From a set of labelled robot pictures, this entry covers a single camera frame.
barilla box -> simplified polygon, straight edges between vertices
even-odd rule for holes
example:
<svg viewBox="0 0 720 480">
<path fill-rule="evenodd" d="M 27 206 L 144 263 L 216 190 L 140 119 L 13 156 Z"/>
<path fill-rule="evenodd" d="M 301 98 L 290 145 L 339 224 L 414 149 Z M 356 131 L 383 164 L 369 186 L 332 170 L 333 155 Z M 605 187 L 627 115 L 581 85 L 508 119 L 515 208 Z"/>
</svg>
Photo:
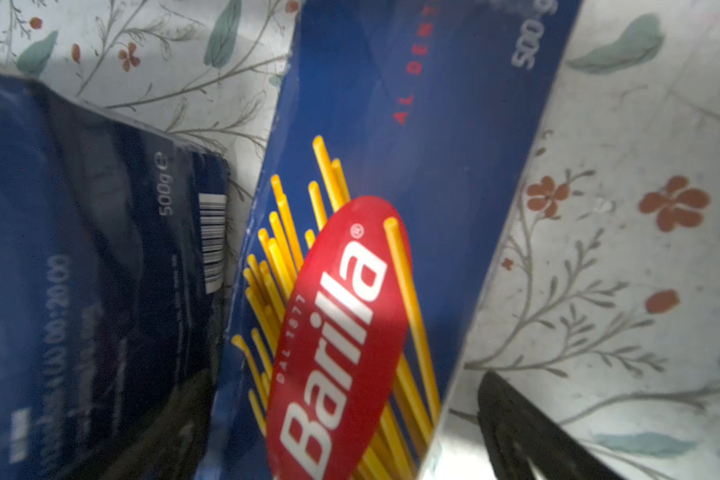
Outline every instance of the barilla box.
<svg viewBox="0 0 720 480">
<path fill-rule="evenodd" d="M 227 168 L 0 72 L 0 480 L 191 478 Z"/>
<path fill-rule="evenodd" d="M 580 3 L 307 2 L 199 478 L 414 478 Z"/>
</svg>

red oval logo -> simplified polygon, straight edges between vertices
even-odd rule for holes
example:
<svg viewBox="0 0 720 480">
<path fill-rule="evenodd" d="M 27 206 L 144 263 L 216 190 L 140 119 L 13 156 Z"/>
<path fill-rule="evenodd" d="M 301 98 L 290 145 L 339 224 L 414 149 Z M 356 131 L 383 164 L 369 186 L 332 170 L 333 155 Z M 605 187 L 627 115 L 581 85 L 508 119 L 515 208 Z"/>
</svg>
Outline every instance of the red oval logo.
<svg viewBox="0 0 720 480">
<path fill-rule="evenodd" d="M 298 274 L 267 413 L 275 478 L 346 480 L 378 427 L 408 332 L 390 216 L 408 248 L 397 211 L 359 197 L 327 222 Z"/>
</svg>

spaghetti illustration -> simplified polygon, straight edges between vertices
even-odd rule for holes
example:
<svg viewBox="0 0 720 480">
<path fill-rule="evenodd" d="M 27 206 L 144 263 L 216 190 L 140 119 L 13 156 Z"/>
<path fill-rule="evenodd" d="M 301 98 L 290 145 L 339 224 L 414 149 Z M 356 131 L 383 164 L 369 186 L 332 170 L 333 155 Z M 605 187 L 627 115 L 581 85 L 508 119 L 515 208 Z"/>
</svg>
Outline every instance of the spaghetti illustration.
<svg viewBox="0 0 720 480">
<path fill-rule="evenodd" d="M 332 212 L 336 213 L 351 200 L 341 161 L 330 160 L 322 137 L 317 136 L 312 146 L 328 203 Z M 246 298 L 258 321 L 258 326 L 251 330 L 253 348 L 241 335 L 232 338 L 232 344 L 244 355 L 253 377 L 255 389 L 248 391 L 248 399 L 259 430 L 265 437 L 269 393 L 273 387 L 272 364 L 278 351 L 286 306 L 306 256 L 299 243 L 299 231 L 281 179 L 273 175 L 270 182 L 277 211 L 269 215 L 271 230 L 262 228 L 258 232 L 266 258 L 259 261 L 254 254 L 248 255 L 247 267 L 243 271 L 248 284 Z M 321 187 L 316 181 L 308 185 L 308 193 L 318 228 L 317 233 L 313 230 L 303 233 L 307 247 L 311 249 L 329 216 Z M 378 429 L 370 445 L 350 478 L 412 480 L 416 476 L 418 462 L 424 458 L 432 440 L 433 426 L 440 414 L 440 395 L 402 227 L 397 218 L 390 216 L 384 220 L 383 228 L 413 338 L 418 379 L 424 391 L 420 392 L 411 364 L 404 354 L 401 355 L 394 371 L 391 398 L 378 419 Z"/>
</svg>

orange flower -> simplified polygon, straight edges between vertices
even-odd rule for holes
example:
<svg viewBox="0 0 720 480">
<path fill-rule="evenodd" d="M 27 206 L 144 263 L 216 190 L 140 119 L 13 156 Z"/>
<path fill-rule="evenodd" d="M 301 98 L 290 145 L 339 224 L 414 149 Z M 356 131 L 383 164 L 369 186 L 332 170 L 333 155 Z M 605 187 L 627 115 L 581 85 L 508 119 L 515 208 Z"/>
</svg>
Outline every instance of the orange flower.
<svg viewBox="0 0 720 480">
<path fill-rule="evenodd" d="M 80 46 L 76 43 L 72 44 L 72 60 L 75 63 L 80 62 Z"/>
<path fill-rule="evenodd" d="M 131 65 L 135 67 L 141 65 L 141 59 L 134 55 L 135 51 L 136 44 L 131 42 L 128 44 L 128 52 L 126 52 L 125 50 L 120 50 L 117 53 L 117 57 L 123 61 L 123 70 L 125 70 L 126 72 L 130 70 Z"/>
<path fill-rule="evenodd" d="M 533 184 L 525 192 L 528 194 L 528 208 L 534 212 L 544 210 L 544 216 L 551 218 L 557 213 L 557 202 L 563 201 L 570 195 L 568 184 L 555 188 L 552 177 L 541 178 L 541 182 Z"/>
<path fill-rule="evenodd" d="M 680 298 L 677 296 L 677 292 L 674 290 L 664 290 L 663 292 L 654 293 L 648 297 L 648 300 L 646 300 L 646 312 L 669 312 L 678 303 L 680 303 Z"/>
<path fill-rule="evenodd" d="M 710 196 L 704 190 L 687 186 L 687 178 L 675 175 L 662 190 L 646 194 L 638 209 L 643 214 L 652 214 L 658 210 L 656 225 L 662 232 L 671 232 L 675 225 L 688 228 L 699 226 L 704 216 L 697 210 L 710 204 Z"/>
</svg>

